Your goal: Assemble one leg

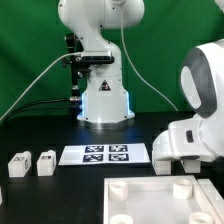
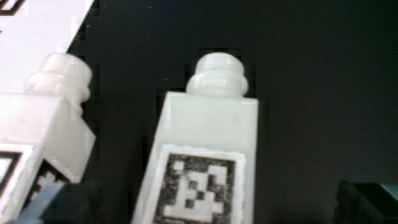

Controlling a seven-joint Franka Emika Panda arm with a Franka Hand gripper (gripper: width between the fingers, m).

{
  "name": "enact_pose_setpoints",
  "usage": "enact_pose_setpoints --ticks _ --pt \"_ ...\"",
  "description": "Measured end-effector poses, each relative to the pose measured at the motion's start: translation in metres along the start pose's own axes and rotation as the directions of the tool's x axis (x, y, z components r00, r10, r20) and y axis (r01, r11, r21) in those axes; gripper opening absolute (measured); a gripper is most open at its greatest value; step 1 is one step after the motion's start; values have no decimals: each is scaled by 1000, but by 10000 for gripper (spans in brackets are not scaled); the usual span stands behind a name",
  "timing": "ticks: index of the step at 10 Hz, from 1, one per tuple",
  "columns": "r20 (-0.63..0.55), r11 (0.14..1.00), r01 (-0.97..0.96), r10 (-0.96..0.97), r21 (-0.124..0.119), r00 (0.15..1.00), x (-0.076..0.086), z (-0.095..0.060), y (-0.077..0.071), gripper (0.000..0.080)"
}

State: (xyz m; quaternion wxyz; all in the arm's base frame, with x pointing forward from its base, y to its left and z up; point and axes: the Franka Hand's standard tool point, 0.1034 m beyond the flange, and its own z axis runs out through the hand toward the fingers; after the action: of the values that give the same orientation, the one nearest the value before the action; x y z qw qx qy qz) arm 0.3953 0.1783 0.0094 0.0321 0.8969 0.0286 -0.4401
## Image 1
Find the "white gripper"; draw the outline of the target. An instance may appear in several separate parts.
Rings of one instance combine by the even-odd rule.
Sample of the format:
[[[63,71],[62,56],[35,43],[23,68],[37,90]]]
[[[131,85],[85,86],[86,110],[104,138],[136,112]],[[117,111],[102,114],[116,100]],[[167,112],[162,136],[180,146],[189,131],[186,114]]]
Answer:
[[[199,120],[186,119],[171,122],[153,142],[154,161],[207,159],[207,149],[198,134]]]

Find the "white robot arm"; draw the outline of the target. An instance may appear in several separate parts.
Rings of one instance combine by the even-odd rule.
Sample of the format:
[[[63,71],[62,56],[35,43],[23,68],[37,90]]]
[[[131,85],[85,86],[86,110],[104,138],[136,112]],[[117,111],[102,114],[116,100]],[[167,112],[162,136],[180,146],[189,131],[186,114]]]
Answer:
[[[88,124],[120,124],[134,117],[121,77],[121,51],[105,40],[103,28],[138,24],[143,0],[60,0],[62,23],[81,42],[72,62],[89,80],[79,120]],[[173,122],[153,143],[153,160],[224,157],[224,39],[199,45],[186,56],[180,82],[195,115]]]

